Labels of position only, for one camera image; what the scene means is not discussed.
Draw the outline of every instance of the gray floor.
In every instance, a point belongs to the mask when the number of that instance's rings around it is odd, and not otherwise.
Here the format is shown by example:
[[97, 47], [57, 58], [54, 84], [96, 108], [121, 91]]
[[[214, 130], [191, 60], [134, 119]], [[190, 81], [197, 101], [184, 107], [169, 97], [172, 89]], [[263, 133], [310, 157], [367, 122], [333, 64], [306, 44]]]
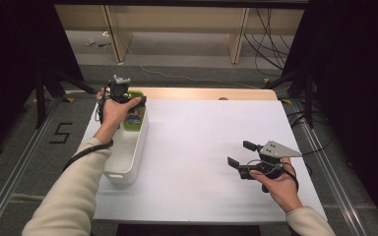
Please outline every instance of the gray floor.
[[[279, 75], [281, 72], [262, 58], [256, 60], [256, 54], [247, 41], [243, 43], [239, 63], [231, 64], [225, 35], [222, 34], [136, 33], [125, 62], [120, 65], [115, 62], [109, 45], [99, 47], [100, 44], [109, 43], [109, 37], [103, 36], [103, 32], [67, 31], [67, 34], [86, 82], [95, 88], [102, 86], [113, 74], [130, 77], [135, 83], [134, 86], [261, 88], [264, 85], [263, 79], [269, 78], [272, 81], [277, 76], [263, 75], [256, 69], [256, 63], [262, 72], [272, 75]], [[92, 38], [95, 44], [86, 46], [85, 43], [89, 38]], [[256, 35], [256, 38], [260, 40], [261, 36]], [[291, 44], [293, 37], [284, 36], [283, 39], [287, 44]], [[274, 41], [280, 51], [288, 52], [279, 37], [275, 37]], [[262, 52], [277, 63], [273, 52], [266, 49]], [[66, 90], [75, 92], [70, 94], [75, 99], [73, 102], [62, 102], [51, 117], [24, 177], [0, 215], [0, 235], [20, 234], [24, 224], [31, 218], [39, 202], [59, 176], [63, 165], [76, 150], [86, 130], [89, 120], [80, 117], [90, 116], [95, 98], [76, 91], [76, 88], [70, 85], [64, 86]], [[279, 98], [288, 98], [285, 90], [287, 87], [288, 84], [275, 89]], [[26, 103], [27, 111], [20, 114], [19, 119], [14, 122], [13, 129], [2, 143], [0, 190], [33, 135], [36, 120], [33, 99], [32, 94]], [[283, 104], [286, 115], [303, 110], [302, 99], [291, 99], [288, 102], [291, 103]], [[317, 102], [314, 110], [321, 110]], [[288, 116], [288, 118], [293, 121], [297, 116]], [[347, 165], [347, 157], [324, 115], [314, 114], [313, 118], [314, 136], [307, 135], [305, 124], [293, 126], [292, 131], [302, 153], [313, 150], [312, 142], [320, 142], [322, 147], [328, 144], [323, 151], [304, 155], [304, 160], [312, 170], [311, 179], [326, 210], [329, 223], [337, 235], [378, 235], [376, 206], [352, 168]], [[63, 139], [54, 136], [58, 125], [62, 122], [72, 123], [63, 126], [62, 130], [71, 135], [66, 144], [50, 145], [52, 141]], [[333, 187], [328, 181], [324, 158], [331, 164], [333, 173], [341, 184], [340, 187]], [[355, 233], [356, 230], [350, 228], [350, 224], [347, 223], [344, 204], [339, 200], [338, 194], [333, 194], [335, 188], [344, 191], [343, 198], [350, 202], [357, 220], [361, 222], [363, 229], [359, 231], [360, 233]], [[116, 226], [115, 222], [98, 220], [93, 222], [93, 231], [96, 235], [114, 235]], [[261, 231], [262, 235], [289, 235], [285, 223], [264, 224], [261, 225]]]

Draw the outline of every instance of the white table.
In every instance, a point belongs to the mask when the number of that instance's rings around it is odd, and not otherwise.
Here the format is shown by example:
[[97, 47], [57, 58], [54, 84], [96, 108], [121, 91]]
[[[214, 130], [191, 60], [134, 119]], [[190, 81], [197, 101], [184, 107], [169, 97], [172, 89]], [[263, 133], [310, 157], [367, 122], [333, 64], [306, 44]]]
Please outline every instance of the white table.
[[[226, 160], [230, 156], [246, 164], [259, 157], [243, 141], [264, 145], [273, 140], [298, 149], [279, 101], [148, 99], [147, 107], [150, 127], [138, 177], [132, 185], [115, 186], [102, 176], [94, 218], [183, 224], [285, 221], [261, 184], [241, 180]], [[98, 126], [92, 115], [84, 140]], [[303, 204], [325, 216], [302, 158], [291, 161]]]

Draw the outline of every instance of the sleeve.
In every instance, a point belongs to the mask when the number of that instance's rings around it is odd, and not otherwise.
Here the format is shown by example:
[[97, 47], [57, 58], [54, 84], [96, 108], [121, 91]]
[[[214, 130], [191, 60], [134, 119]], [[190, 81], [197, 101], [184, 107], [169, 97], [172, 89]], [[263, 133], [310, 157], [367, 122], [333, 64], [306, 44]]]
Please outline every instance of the sleeve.
[[310, 206], [303, 206], [288, 212], [286, 221], [296, 233], [302, 236], [336, 235], [327, 220]]
[[[100, 141], [91, 138], [83, 142], [77, 152], [97, 145], [101, 145]], [[70, 165], [26, 224], [23, 236], [89, 236], [95, 214], [95, 194], [110, 155], [110, 149], [102, 149]]]

